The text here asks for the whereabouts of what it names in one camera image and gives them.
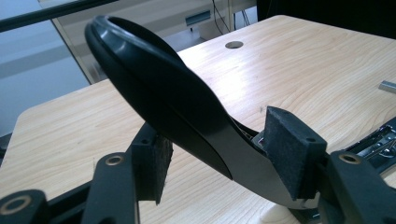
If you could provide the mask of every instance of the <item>light wood desk surface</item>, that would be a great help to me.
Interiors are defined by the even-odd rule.
[[[244,46],[226,49],[230,41]],[[392,39],[278,16],[179,55],[248,127],[260,131],[266,107],[281,107],[326,139],[328,151],[396,116],[396,95],[378,89],[396,82]],[[0,198],[43,189],[52,199],[91,180],[95,163],[125,151],[142,124],[107,80],[27,110],[0,168]],[[396,175],[387,181],[395,186]],[[295,222],[178,147],[162,202],[140,208],[142,223]]]

